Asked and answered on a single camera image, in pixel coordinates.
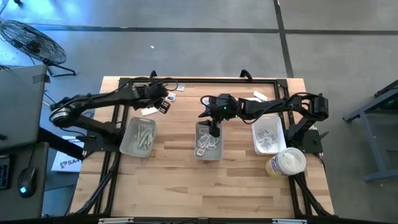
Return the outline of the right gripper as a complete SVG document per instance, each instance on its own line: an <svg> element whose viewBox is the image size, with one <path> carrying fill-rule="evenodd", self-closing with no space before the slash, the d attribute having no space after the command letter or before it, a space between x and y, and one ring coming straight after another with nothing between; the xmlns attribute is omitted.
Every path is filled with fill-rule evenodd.
<svg viewBox="0 0 398 224"><path fill-rule="evenodd" d="M230 94L220 94L219 96L210 96L209 108L205 108L204 112L198 115L199 118L210 117L211 124L209 133L218 138L220 136L220 128L218 125L222 121L227 121L238 117L238 102Z"/></svg>

